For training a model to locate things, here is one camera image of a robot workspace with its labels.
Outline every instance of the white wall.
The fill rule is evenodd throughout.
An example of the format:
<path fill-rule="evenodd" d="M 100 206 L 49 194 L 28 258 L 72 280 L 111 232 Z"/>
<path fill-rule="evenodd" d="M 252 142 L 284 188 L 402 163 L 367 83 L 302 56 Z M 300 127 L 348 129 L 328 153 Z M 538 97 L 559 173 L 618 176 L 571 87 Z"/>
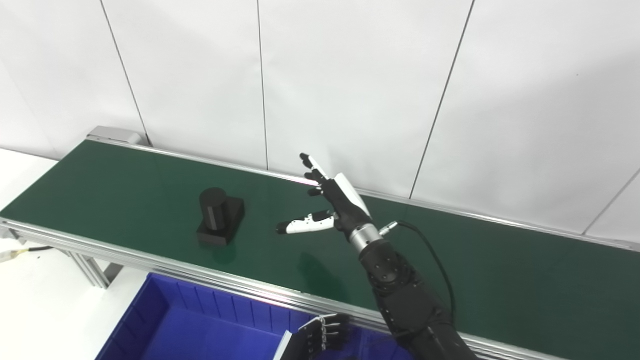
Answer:
<path fill-rule="evenodd" d="M 408 197 L 470 4 L 261 1 L 269 168 Z"/>
<path fill-rule="evenodd" d="M 470 0 L 104 6 L 156 147 L 408 197 L 428 144 L 414 199 L 575 233 L 640 167 L 638 2 L 477 2 L 433 132 Z M 100 1 L 0 0 L 0 147 L 99 124 L 145 131 Z M 636 184 L 588 234 L 640 241 Z"/>
<path fill-rule="evenodd" d="M 47 158 L 59 155 L 0 60 L 0 147 Z"/>
<path fill-rule="evenodd" d="M 0 147 L 60 157 L 97 125 L 142 132 L 98 1 L 0 0 L 0 61 Z"/>
<path fill-rule="evenodd" d="M 154 146 L 266 167 L 255 0 L 104 0 Z"/>
<path fill-rule="evenodd" d="M 413 197 L 583 232 L 640 166 L 639 14 L 476 2 Z"/>

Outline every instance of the black base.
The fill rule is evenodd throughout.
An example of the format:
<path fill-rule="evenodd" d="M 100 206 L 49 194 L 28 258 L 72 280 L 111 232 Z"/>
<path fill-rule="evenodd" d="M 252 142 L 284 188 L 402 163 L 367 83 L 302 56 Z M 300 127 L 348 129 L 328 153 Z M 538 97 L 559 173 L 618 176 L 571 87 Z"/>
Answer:
<path fill-rule="evenodd" d="M 227 208 L 229 211 L 227 226 L 222 230 L 210 230 L 202 220 L 198 230 L 196 230 L 198 241 L 219 246 L 225 246 L 231 242 L 240 221 L 244 217 L 244 201 L 239 197 L 227 197 Z"/>

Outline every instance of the wall seam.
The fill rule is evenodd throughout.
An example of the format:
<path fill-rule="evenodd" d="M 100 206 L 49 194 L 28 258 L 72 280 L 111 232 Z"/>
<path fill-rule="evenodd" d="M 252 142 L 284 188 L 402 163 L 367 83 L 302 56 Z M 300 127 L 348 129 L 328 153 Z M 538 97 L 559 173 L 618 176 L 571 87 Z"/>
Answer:
<path fill-rule="evenodd" d="M 120 48 L 118 47 L 118 42 L 116 42 L 116 36 L 113 33 L 113 28 L 111 27 L 111 21 L 109 21 L 109 16 L 107 15 L 107 10 L 104 7 L 104 3 L 100 0 L 100 6 L 102 7 L 102 12 L 104 14 L 105 20 L 107 20 L 107 26 L 109 27 L 109 33 L 111 34 L 111 39 L 113 40 L 113 45 L 116 48 L 116 53 L 118 54 L 118 59 L 120 60 L 120 64 L 122 66 L 122 71 L 124 72 L 124 77 L 127 80 L 127 86 L 129 87 L 129 91 L 131 93 L 131 97 L 133 98 L 133 103 L 136 106 L 136 111 L 138 112 L 138 118 L 140 119 L 140 124 L 142 124 L 142 130 L 145 132 L 145 137 L 147 138 L 147 142 L 150 146 L 153 146 L 151 139 L 149 138 L 149 134 L 147 133 L 147 127 L 145 122 L 142 120 L 142 114 L 140 113 L 140 107 L 138 106 L 138 100 L 136 100 L 136 94 L 133 92 L 133 87 L 131 86 L 131 81 L 129 80 L 129 75 L 127 73 L 127 69 L 124 66 L 124 61 L 122 60 L 122 55 L 120 54 Z"/>
<path fill-rule="evenodd" d="M 260 30 L 260 0 L 255 1 L 258 11 L 258 48 L 260 52 L 260 87 L 262 88 L 262 121 L 264 123 L 264 162 L 267 170 L 269 170 L 269 150 L 267 147 L 267 113 L 264 105 L 264 69 L 262 66 L 262 33 Z"/>
<path fill-rule="evenodd" d="M 634 172 L 634 174 L 631 175 L 631 178 L 629 178 L 629 180 L 622 186 L 622 188 L 620 188 L 620 190 L 618 190 L 618 192 L 615 195 L 613 195 L 613 198 L 611 198 L 611 200 L 605 205 L 605 207 L 602 210 L 600 210 L 600 212 L 596 215 L 596 217 L 589 223 L 589 225 L 587 225 L 587 227 L 582 232 L 582 235 L 587 234 L 587 231 L 589 231 L 591 227 L 593 227 L 593 225 L 596 222 L 598 222 L 600 217 L 602 217 L 602 215 L 604 215 L 604 213 L 607 212 L 607 210 L 611 207 L 611 205 L 613 205 L 613 203 L 616 202 L 616 200 L 618 200 L 618 197 L 620 197 L 620 195 L 622 195 L 622 193 L 625 192 L 628 186 L 634 182 L 634 180 L 638 177 L 638 174 L 640 174 L 640 168 L 638 168 L 636 172 Z"/>
<path fill-rule="evenodd" d="M 424 157 L 427 153 L 427 148 L 429 147 L 429 142 L 431 141 L 431 135 L 433 134 L 433 129 L 436 126 L 436 121 L 438 120 L 438 114 L 440 113 L 440 107 L 442 106 L 442 101 L 444 100 L 444 95 L 447 92 L 447 87 L 449 86 L 449 80 L 451 79 L 451 74 L 453 73 L 453 68 L 456 64 L 456 60 L 458 59 L 458 53 L 460 51 L 460 46 L 462 45 L 462 40 L 465 37 L 465 32 L 467 31 L 467 25 L 469 24 L 469 18 L 471 18 L 471 11 L 474 9 L 474 4 L 476 0 L 471 1 L 471 5 L 469 6 L 469 12 L 467 13 L 467 18 L 465 19 L 465 25 L 462 27 L 462 34 L 460 34 L 460 40 L 458 41 L 458 46 L 456 48 L 456 52 L 453 55 L 453 61 L 451 62 L 451 67 L 449 68 L 449 74 L 447 75 L 447 81 L 444 83 L 444 88 L 442 89 L 442 95 L 440 96 L 440 102 L 438 103 L 438 108 L 436 109 L 435 116 L 433 117 L 433 122 L 431 123 L 431 129 L 429 130 L 429 136 L 427 137 L 427 142 L 424 144 L 424 150 L 422 152 L 422 157 L 420 158 L 420 163 L 418 164 L 418 170 L 415 173 L 415 178 L 413 179 L 413 185 L 411 186 L 411 192 L 409 193 L 409 199 L 413 197 L 413 191 L 415 190 L 415 185 L 418 182 L 418 176 L 420 175 L 420 170 L 422 168 L 422 163 L 424 162 Z"/>

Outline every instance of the silver connector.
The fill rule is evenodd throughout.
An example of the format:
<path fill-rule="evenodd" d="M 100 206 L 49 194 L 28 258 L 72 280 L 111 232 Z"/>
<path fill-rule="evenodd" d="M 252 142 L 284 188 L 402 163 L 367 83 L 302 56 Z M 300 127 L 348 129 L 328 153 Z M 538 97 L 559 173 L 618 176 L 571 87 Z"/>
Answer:
<path fill-rule="evenodd" d="M 349 242 L 356 248 L 358 254 L 364 250 L 370 243 L 380 240 L 382 237 L 378 234 L 378 230 L 373 224 L 364 224 L 358 226 L 351 235 L 349 235 Z"/>
<path fill-rule="evenodd" d="M 388 234 L 389 231 L 391 231 L 391 229 L 393 229 L 397 225 L 398 225 L 397 221 L 392 221 L 392 222 L 388 223 L 387 225 L 384 225 L 383 227 L 381 227 L 378 232 L 380 233 L 380 236 L 384 236 L 384 235 Z"/>

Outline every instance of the blue plastic crate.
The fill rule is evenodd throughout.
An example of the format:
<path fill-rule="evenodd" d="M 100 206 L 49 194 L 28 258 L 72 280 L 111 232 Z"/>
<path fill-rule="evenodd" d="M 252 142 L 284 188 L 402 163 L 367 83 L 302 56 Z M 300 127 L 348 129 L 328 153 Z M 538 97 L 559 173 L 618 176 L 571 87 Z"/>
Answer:
<path fill-rule="evenodd" d="M 149 274 L 97 356 L 98 360 L 270 360 L 285 330 L 317 314 L 251 300 Z M 318 360 L 410 360 L 388 335 L 354 328 L 340 352 Z"/>

